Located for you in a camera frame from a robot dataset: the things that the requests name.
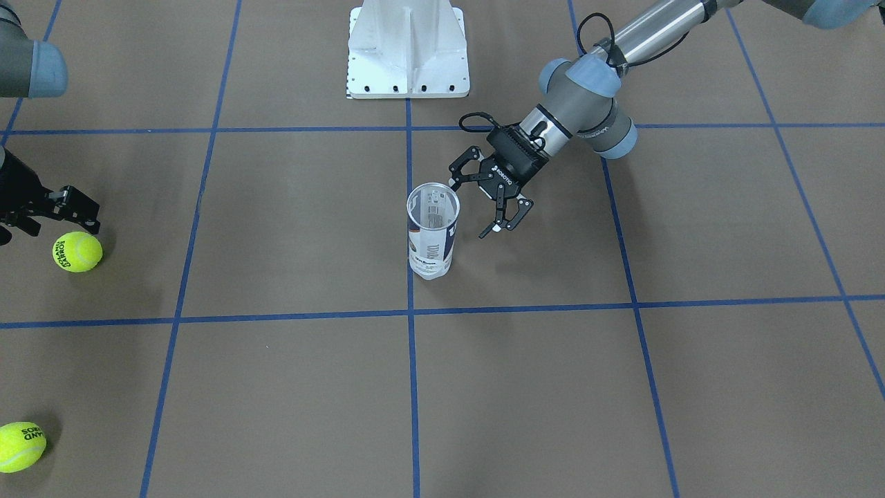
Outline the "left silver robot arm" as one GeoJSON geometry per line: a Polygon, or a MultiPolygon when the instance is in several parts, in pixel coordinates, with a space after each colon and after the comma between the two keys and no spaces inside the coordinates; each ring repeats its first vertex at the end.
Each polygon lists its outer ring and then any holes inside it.
{"type": "Polygon", "coordinates": [[[543,67],[539,88],[543,100],[521,122],[501,124],[484,111],[491,130],[485,156],[471,146],[449,166],[453,190],[477,183],[495,203],[495,217],[484,233],[514,230],[533,208],[521,190],[573,138],[589,144],[604,160],[617,160],[633,150],[638,132],[632,117],[617,103],[623,78],[635,67],[670,53],[693,28],[737,6],[736,1],[658,1],[579,57],[556,59],[543,67]]]}

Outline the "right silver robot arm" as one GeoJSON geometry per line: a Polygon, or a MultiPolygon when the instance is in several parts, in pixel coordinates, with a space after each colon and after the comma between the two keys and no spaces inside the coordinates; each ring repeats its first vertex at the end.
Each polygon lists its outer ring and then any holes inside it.
{"type": "MultiPolygon", "coordinates": [[[[66,60],[58,47],[30,38],[18,13],[1,3],[1,95],[3,98],[56,98],[68,85],[66,60]]],[[[44,187],[38,174],[10,150],[1,149],[1,243],[12,241],[12,229],[36,237],[41,216],[70,221],[91,235],[100,231],[100,205],[73,186],[44,187]]]]}

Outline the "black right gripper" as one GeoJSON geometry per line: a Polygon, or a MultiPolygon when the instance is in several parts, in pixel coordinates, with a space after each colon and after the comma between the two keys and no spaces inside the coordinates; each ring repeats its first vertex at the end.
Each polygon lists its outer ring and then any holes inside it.
{"type": "Polygon", "coordinates": [[[19,229],[26,235],[38,237],[40,223],[34,216],[47,209],[44,217],[55,221],[69,221],[82,227],[91,235],[100,233],[98,215],[100,205],[72,185],[49,192],[32,168],[26,166],[16,155],[2,148],[1,167],[1,245],[12,240],[10,228],[19,229]]]}

